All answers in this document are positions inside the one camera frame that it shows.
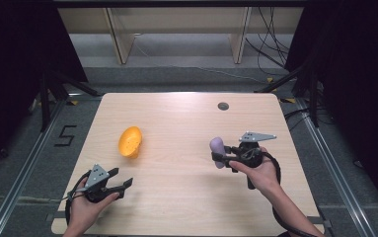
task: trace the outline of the person's left hand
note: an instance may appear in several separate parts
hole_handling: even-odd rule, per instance
[[[77,189],[83,188],[87,179],[88,178],[83,179]],[[69,225],[63,236],[81,236],[84,234],[84,232],[96,222],[100,212],[115,201],[118,196],[119,193],[114,193],[98,203],[92,203],[87,200],[82,193],[76,193],[71,204]]]

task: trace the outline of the yellow oval bowl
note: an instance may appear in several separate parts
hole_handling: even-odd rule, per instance
[[[118,141],[118,151],[127,158],[137,158],[139,146],[142,142],[142,132],[139,127],[131,126],[123,132]]]

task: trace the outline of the floor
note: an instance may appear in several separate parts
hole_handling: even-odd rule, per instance
[[[108,35],[71,35],[90,85],[103,92],[235,91],[252,92],[287,73],[246,44],[241,64],[233,63],[226,35],[138,35],[125,65],[118,65]],[[261,47],[257,35],[248,35]],[[292,36],[277,36],[289,47]],[[282,62],[269,47],[263,51]],[[290,93],[294,80],[273,92],[285,114],[306,107],[306,98]],[[52,106],[55,122],[40,133],[39,106],[31,112],[0,159],[0,236],[53,236],[51,219],[63,196],[100,99],[80,96],[78,102]],[[319,128],[306,113],[287,124],[318,208],[326,219],[327,236],[378,236],[378,193],[364,168],[356,166],[352,150],[335,120],[318,111]],[[59,134],[74,124],[71,146]]]

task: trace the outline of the light wood table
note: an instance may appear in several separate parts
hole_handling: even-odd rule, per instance
[[[229,110],[221,111],[225,102]],[[136,159],[118,153],[121,134],[142,131]],[[222,137],[238,146],[245,131],[274,134],[262,141],[281,166],[281,184],[307,216],[319,216],[279,102],[272,94],[120,93],[104,95],[65,194],[94,164],[119,167],[108,187],[133,177],[123,199],[115,201],[88,230],[102,235],[274,236],[284,230],[259,191],[231,169],[217,169],[209,141]],[[64,201],[59,211],[65,208]],[[323,225],[317,227],[324,231]],[[52,231],[66,229],[55,218]]]

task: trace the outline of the human arm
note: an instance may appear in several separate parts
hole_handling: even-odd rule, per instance
[[[78,185],[78,189],[83,188],[88,178],[83,179]],[[90,228],[99,217],[100,212],[106,206],[117,199],[119,193],[114,193],[98,203],[88,201],[82,193],[77,193],[72,200],[71,217],[68,228],[63,234],[64,237],[78,237]]]
[[[257,168],[250,168],[236,161],[231,161],[229,165],[232,168],[245,173],[250,178],[256,189],[258,189],[272,204],[283,222],[303,232],[315,236],[324,236],[308,220],[278,183],[275,167],[269,158],[264,157],[263,162]],[[289,234],[290,236],[297,236],[291,232],[289,232]]]

